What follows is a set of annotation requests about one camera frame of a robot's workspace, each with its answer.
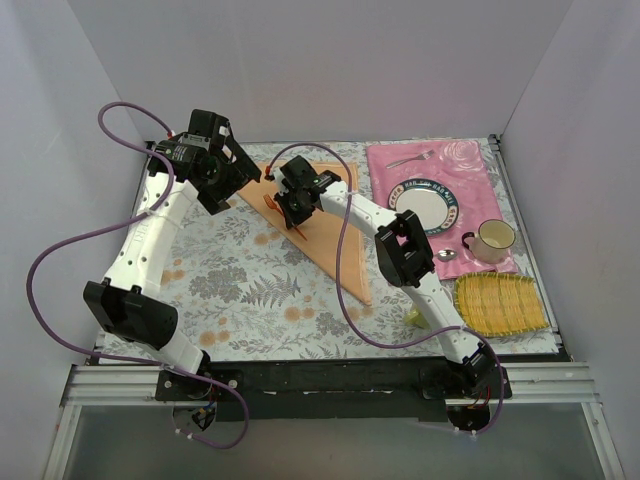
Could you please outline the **orange red stick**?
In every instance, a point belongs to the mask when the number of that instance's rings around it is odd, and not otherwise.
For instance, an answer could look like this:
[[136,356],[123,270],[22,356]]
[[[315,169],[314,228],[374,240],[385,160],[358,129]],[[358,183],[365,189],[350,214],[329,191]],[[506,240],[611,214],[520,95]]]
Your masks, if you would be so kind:
[[[276,212],[278,212],[281,216],[284,216],[283,211],[280,209],[279,205],[268,195],[265,194],[263,196],[263,200],[265,202],[265,204],[267,205],[267,207],[271,210],[274,210]],[[307,241],[307,237],[297,228],[294,227],[293,230],[301,237],[303,238],[305,241]]]

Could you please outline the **orange satin napkin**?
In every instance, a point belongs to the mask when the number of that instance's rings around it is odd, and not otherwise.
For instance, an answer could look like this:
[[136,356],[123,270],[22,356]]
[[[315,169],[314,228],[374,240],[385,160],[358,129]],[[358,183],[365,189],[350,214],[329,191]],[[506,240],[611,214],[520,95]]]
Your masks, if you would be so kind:
[[[245,186],[239,196],[259,213],[272,227],[287,238],[298,250],[315,263],[332,279],[336,273],[336,253],[342,217],[316,210],[312,217],[298,229],[307,237],[301,238],[293,229],[287,229],[284,216],[267,207],[263,196],[276,193],[274,183],[261,180]],[[351,295],[367,306],[372,305],[372,295],[366,266],[364,235],[348,226],[341,255],[341,285]]]

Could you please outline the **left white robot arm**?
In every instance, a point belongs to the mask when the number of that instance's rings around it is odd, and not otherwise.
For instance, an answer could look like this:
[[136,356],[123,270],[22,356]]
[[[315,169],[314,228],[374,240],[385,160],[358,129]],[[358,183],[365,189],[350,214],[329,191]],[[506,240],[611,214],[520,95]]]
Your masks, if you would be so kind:
[[195,109],[186,131],[147,146],[148,164],[136,222],[100,282],[83,298],[104,331],[134,343],[161,364],[182,372],[178,387],[193,400],[213,386],[207,355],[181,331],[177,310],[159,300],[164,265],[182,220],[194,204],[209,214],[261,172],[235,140],[228,118]]

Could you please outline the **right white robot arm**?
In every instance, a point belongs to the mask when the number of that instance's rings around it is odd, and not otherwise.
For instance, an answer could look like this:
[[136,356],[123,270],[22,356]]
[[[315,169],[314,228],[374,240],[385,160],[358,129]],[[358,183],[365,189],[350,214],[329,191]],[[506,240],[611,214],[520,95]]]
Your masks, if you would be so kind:
[[403,344],[382,344],[357,331],[360,339],[377,348],[399,350],[436,337],[460,395],[471,398],[489,391],[499,400],[505,397],[506,378],[499,359],[487,339],[463,321],[441,285],[432,249],[414,212],[385,209],[357,193],[350,179],[344,181],[330,171],[318,173],[301,156],[278,168],[268,165],[265,178],[277,185],[274,201],[287,227],[300,226],[317,211],[343,219],[336,251],[338,294],[344,237],[352,226],[374,240],[380,273],[412,300],[432,328],[427,336]]

